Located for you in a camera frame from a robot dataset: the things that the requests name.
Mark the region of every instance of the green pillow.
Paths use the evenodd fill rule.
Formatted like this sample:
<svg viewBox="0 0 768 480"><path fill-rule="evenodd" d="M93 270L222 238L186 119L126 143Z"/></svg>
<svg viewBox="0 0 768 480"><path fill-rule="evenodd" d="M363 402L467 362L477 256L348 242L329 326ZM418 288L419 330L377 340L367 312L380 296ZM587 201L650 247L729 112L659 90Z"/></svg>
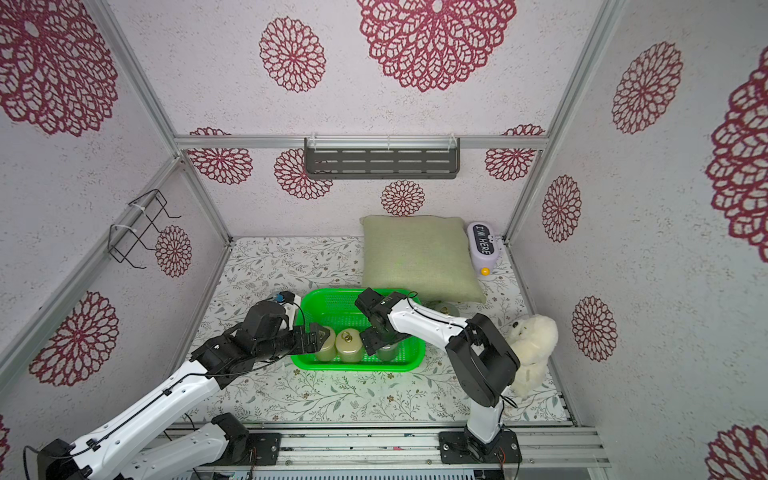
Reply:
<svg viewBox="0 0 768 480"><path fill-rule="evenodd" d="M370 216L362 228L363 286L414 290L422 302L485 303L461 218Z"/></svg>

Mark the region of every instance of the black mounting plate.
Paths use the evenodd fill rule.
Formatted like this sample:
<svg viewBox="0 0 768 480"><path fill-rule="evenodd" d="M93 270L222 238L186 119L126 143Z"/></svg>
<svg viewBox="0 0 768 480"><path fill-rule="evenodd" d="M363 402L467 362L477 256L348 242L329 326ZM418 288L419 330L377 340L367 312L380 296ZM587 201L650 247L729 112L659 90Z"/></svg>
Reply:
<svg viewBox="0 0 768 480"><path fill-rule="evenodd" d="M253 462L251 449L256 449L256 461ZM231 458L219 458L215 462L206 465L277 465L277 456L280 453L280 433L250 433L246 444L246 454L243 458L233 460Z"/></svg>
<svg viewBox="0 0 768 480"><path fill-rule="evenodd" d="M501 430L496 446L485 456L476 459L467 449L467 437L464 432L440 432L440 459L447 465L459 463L491 463L498 464L497 454L502 453L505 464L516 464L522 461L518 436L512 430Z"/></svg>

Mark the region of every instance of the wire rack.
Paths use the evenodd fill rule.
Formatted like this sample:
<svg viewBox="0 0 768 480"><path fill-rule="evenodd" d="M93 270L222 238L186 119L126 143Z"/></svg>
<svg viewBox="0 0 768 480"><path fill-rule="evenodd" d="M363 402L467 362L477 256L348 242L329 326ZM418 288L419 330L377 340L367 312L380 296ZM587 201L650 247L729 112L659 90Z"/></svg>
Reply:
<svg viewBox="0 0 768 480"><path fill-rule="evenodd" d="M142 200L146 200L151 196L151 199L147 202L146 205L141 205ZM150 209L153 203L157 203L160 206L160 209L153 215L150 216L147 213L147 210ZM144 241L142 240L142 237L146 232L149 231L150 227L154 228L157 233L160 233L161 230L157 228L157 225L155 223L155 220L160 216L160 214L165 214L166 217L169 219L172 218L181 218L181 215L173 216L168 213L168 210L165 209L166 205L168 205L168 200L165 199L165 196L162 192L160 192L157 188L153 190L149 190L147 193L141 195L140 197L128 202L128 205L131 207L136 207L139 210L141 210L141 215L136 217L136 220L131 222L130 225L122 225L122 224L112 224L109 226L109 241L107 243L108 252L110 255L112 255L112 258L118 261L118 263L128 262L128 265L132 266L133 268L138 268L140 270L143 270L147 267L145 266L138 266L134 265L131 260L128 259L128 255L131 254L131 251L137 246L141 245L145 250L151 250L155 251L156 248L149 247ZM138 229L134 228L134 225L140 218L146 218L149 221L149 224L141 231L141 233L138 233ZM123 236L125 234L133 235L134 242L131 244L130 247L128 247L127 251L123 252L118 248L118 244L121 242Z"/></svg>

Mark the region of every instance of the aluminum frame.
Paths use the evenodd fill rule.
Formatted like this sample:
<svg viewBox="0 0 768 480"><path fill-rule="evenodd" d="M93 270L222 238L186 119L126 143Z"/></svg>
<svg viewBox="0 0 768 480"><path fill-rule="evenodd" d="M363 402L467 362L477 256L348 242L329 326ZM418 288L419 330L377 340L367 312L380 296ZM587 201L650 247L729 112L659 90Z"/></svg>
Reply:
<svg viewBox="0 0 768 480"><path fill-rule="evenodd" d="M125 34L120 28L118 20L114 17L112 9L109 7L105 0L83 0L88 13L93 18L94 23L99 29L101 36L107 42L107 46L110 48L114 57L115 63L121 69L125 77L128 79L128 83L131 84L139 102L144 106L147 111L152 124L154 125L157 133L160 135L163 144L166 149L176 158L182 158L189 164L189 158L184 157L181 150L176 146L174 136L176 134L173 124L170 122L169 117L165 113L162 104L157 99L157 95L154 93L154 89L147 79L147 75L141 69L133 49L128 44L128 40L125 38ZM208 191L197 176L197 172L191 172L192 175L188 176L190 184L194 189L194 194L203 206L205 214L209 217L214 228L217 229L219 235L225 242L229 243L230 235L227 224L224 222L219 210L215 207L214 201L210 198Z"/></svg>
<svg viewBox="0 0 768 480"><path fill-rule="evenodd" d="M173 438L191 426L168 429ZM460 428L250 429L280 433L277 465L269 470L363 470L371 468L446 468L440 460L440 432ZM524 468L608 468L611 463L597 429L588 427L516 428ZM157 446L162 437L154 440ZM450 468L498 468L493 464L450 465ZM232 471L235 466L198 467L199 472Z"/></svg>
<svg viewBox="0 0 768 480"><path fill-rule="evenodd" d="M163 167L152 177L142 192L161 189L166 180L177 171L179 162L175 158L166 160ZM152 201L147 196L147 206ZM126 206L123 213L112 223L131 225L142 215L142 210ZM77 266L71 271L40 309L27 322L21 332L10 345L0 353L0 398L6 394L10 385L24 371L32 358L40 351L45 342L51 338L61 321L82 298L88 288L107 264L112 261L108 252L109 226L96 244L85 254ZM114 239L119 242L125 230L121 230Z"/></svg>
<svg viewBox="0 0 768 480"><path fill-rule="evenodd" d="M543 150L549 143L545 136L511 135L177 135L181 150L198 148L299 148L304 140L311 148L323 149L433 149L447 150L456 139L465 148L530 148Z"/></svg>
<svg viewBox="0 0 768 480"><path fill-rule="evenodd" d="M531 171L528 173L528 179L525 181L525 186L523 186L523 191L512 212L512 217L504 235L504 238L509 243L514 242L521 228L522 221L527 217L531 209L533 200L538 196L538 192L543 187L542 183L547 172L549 172L551 159L562 144L568 128L573 123L576 107L588 89L589 81L594 76L595 68L603 53L605 53L608 40L618 23L621 11L626 3L627 0L604 0L598 12L598 17L592 26L587 43L584 44L576 64L576 69L574 69L571 80L568 82L558 110L554 115L552 125L549 128L550 140L546 148L539 154L538 159L533 163Z"/></svg>

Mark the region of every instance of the green plastic basket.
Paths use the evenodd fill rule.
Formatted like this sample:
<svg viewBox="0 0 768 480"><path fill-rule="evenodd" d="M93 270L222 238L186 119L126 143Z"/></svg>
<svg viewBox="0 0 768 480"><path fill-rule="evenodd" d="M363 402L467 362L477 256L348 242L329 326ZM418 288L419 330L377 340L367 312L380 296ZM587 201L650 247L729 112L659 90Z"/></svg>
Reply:
<svg viewBox="0 0 768 480"><path fill-rule="evenodd" d="M298 319L307 323L318 322L320 325L329 326L338 333L347 328L357 329L362 332L371 326L365 315L355 306L357 296L365 289L362 288L321 288L309 292L301 300L301 309L306 318ZM408 290L377 288L376 292L389 295L392 292L401 292L405 295ZM305 370L351 370L354 372L408 372L413 370L424 359L424 340L411 336L402 342L398 348L397 357L391 362L382 362L377 356L368 356L366 353L360 363L343 363L338 356L330 362L320 362L313 353L307 355L293 355L293 363Z"/></svg>

